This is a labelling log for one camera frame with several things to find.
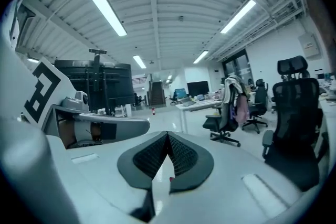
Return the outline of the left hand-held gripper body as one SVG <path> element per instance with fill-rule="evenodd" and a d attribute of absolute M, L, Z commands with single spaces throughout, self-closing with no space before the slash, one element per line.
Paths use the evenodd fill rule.
<path fill-rule="evenodd" d="M 62 140 L 68 148 L 76 143 L 91 142 L 91 123 L 75 116 L 89 112 L 87 94 L 76 91 L 69 78 L 41 58 L 33 71 L 37 79 L 35 92 L 24 105 L 28 121 L 49 136 Z"/>

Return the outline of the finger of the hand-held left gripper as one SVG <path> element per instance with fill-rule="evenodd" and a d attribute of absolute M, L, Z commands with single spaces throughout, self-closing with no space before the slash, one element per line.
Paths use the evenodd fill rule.
<path fill-rule="evenodd" d="M 146 119 L 118 118 L 94 113 L 75 115 L 77 145 L 101 145 L 144 135 L 150 123 Z"/>

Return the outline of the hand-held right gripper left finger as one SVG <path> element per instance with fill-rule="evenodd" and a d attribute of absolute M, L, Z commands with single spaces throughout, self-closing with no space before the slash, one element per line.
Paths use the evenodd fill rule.
<path fill-rule="evenodd" d="M 125 213 L 142 207 L 147 192 L 131 187 L 117 168 L 119 156 L 126 150 L 154 138 L 159 132 L 100 146 L 67 150 L 81 174 L 108 202 Z"/>

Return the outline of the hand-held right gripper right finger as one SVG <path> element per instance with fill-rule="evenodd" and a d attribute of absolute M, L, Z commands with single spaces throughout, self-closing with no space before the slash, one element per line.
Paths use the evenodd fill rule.
<path fill-rule="evenodd" d="M 157 223 L 267 223 L 302 196 L 284 175 L 241 147 L 178 136 L 210 152 L 214 167 L 198 188 L 171 194 Z"/>

